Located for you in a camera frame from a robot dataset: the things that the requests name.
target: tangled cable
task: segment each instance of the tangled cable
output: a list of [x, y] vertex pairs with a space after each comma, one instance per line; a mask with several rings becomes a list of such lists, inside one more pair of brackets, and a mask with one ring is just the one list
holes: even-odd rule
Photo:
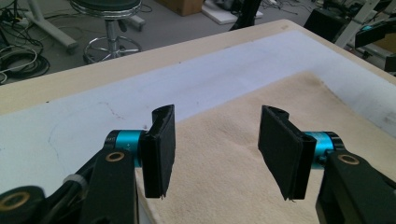
[[9, 77], [38, 77], [44, 75], [50, 69], [50, 63], [46, 58], [26, 46], [8, 46], [1, 49], [0, 53], [13, 48], [18, 48], [18, 50], [13, 50], [0, 57], [0, 74], [4, 77], [0, 80], [0, 85], [4, 84]]

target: black cable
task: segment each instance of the black cable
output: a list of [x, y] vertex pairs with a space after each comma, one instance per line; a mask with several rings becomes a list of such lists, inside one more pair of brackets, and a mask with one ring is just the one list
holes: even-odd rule
[[146, 4], [142, 4], [142, 7], [140, 8], [140, 11], [139, 11], [139, 12], [144, 12], [144, 13], [152, 12], [152, 7], [149, 7], [149, 6], [146, 5]]
[[8, 8], [8, 7], [12, 6], [13, 4], [14, 4], [14, 1], [12, 1], [10, 4], [8, 4], [5, 7], [0, 7], [0, 10], [4, 10], [5, 8]]
[[39, 77], [48, 72], [50, 69], [49, 61], [43, 56], [37, 54], [36, 59], [33, 53], [15, 53], [7, 56], [1, 61], [0, 69], [1, 71], [8, 70], [12, 68], [11, 65], [19, 61], [33, 61], [32, 63], [24, 66], [18, 71], [6, 71], [4, 72], [8, 77], [14, 78], [29, 78], [29, 77]]

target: cardboard box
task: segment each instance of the cardboard box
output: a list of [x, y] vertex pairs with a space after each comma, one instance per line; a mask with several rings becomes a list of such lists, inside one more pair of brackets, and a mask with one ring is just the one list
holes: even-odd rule
[[156, 0], [180, 16], [201, 12], [203, 0]]

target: stool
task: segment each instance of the stool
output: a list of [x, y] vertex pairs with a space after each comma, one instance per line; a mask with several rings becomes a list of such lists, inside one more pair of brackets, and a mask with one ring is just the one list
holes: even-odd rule
[[[105, 19], [107, 36], [98, 37], [90, 41], [84, 49], [83, 58], [86, 63], [99, 63], [104, 60], [115, 59], [129, 53], [141, 51], [138, 43], [125, 36], [116, 34], [116, 22], [123, 32], [125, 25], [121, 20], [135, 15], [140, 9], [141, 0], [70, 0], [70, 5], [76, 11], [89, 16]], [[96, 47], [100, 42], [107, 42], [108, 49]], [[120, 42], [132, 45], [125, 48]], [[99, 52], [105, 56], [95, 59], [90, 52]]]

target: metal stool base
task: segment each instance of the metal stool base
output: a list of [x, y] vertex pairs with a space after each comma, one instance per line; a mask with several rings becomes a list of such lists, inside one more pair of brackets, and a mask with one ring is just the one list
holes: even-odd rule
[[[118, 47], [115, 50], [100, 47], [101, 45], [105, 46], [108, 42], [111, 42], [111, 39], [107, 36], [98, 37], [90, 41], [84, 49], [83, 58], [85, 63], [99, 63], [142, 51], [141, 46], [137, 42], [125, 36], [116, 37]], [[132, 44], [134, 45], [134, 48], [126, 49], [122, 43], [126, 43], [128, 45]]]

